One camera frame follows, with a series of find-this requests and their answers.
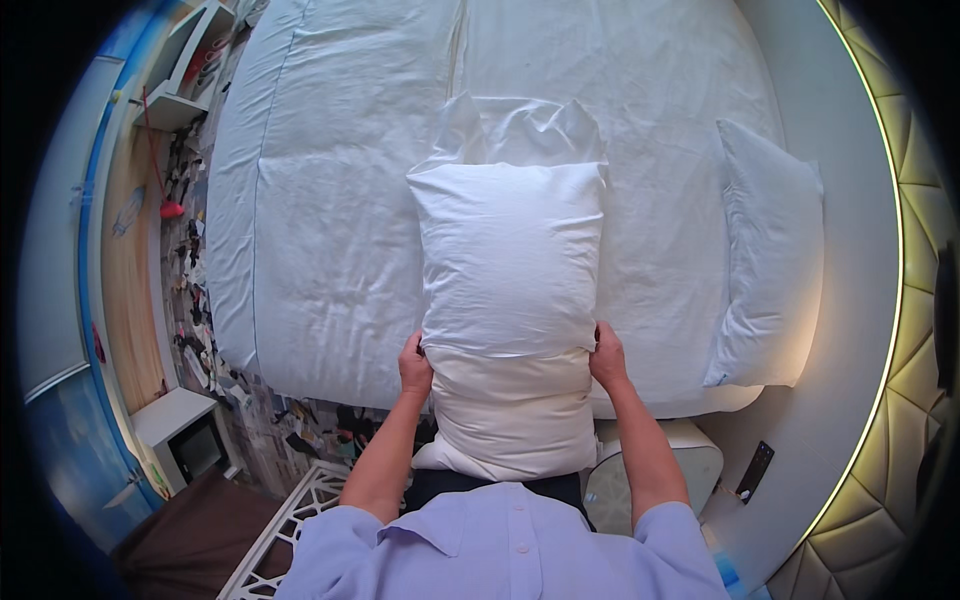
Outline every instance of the pillow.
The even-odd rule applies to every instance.
[[[820,310],[824,189],[805,163],[733,121],[717,121],[730,174],[730,306],[704,386],[794,386]]]
[[[407,174],[439,432],[414,468],[526,481],[596,464],[593,306],[606,165],[578,103],[462,94]]]
[[[407,180],[423,243],[424,348],[490,357],[593,350],[597,163],[445,164]]]

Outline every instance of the light blue shirt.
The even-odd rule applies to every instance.
[[[730,596],[690,507],[647,511],[634,536],[591,533],[573,507],[499,483],[442,493],[383,526],[351,506],[307,519],[276,600]]]

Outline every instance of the red broom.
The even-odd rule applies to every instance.
[[[156,175],[156,184],[160,186],[160,193],[163,193],[163,177],[160,176],[160,167],[156,164],[156,151],[154,150],[154,137],[150,133],[150,114],[147,112],[147,86],[143,86],[143,120],[147,124],[147,142],[150,144],[150,160],[154,164],[154,175]],[[163,199],[160,205],[160,218],[173,219],[183,214],[183,206],[170,200],[170,197]]]

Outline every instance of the quilted wall panel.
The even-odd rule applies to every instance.
[[[902,302],[886,387],[864,444],[820,521],[767,582],[775,600],[853,600],[875,590],[913,524],[917,469],[950,401],[936,387],[933,289],[937,250],[956,239],[957,224],[897,79],[838,0],[820,5],[850,48],[887,139],[902,216]]]

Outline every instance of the person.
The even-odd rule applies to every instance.
[[[467,482],[469,491],[453,492],[447,481],[437,490],[432,484],[443,471],[416,471],[410,490],[420,490],[414,496],[422,508],[399,516],[414,432],[433,380],[419,344],[418,331],[399,355],[400,395],[357,460],[339,506],[304,522],[276,600],[729,598],[680,466],[627,376],[620,340],[604,322],[597,323],[589,366],[616,412],[632,538],[592,533],[579,485],[575,500],[550,497],[564,495],[566,483],[556,482],[540,485],[546,495],[537,493],[537,482]]]

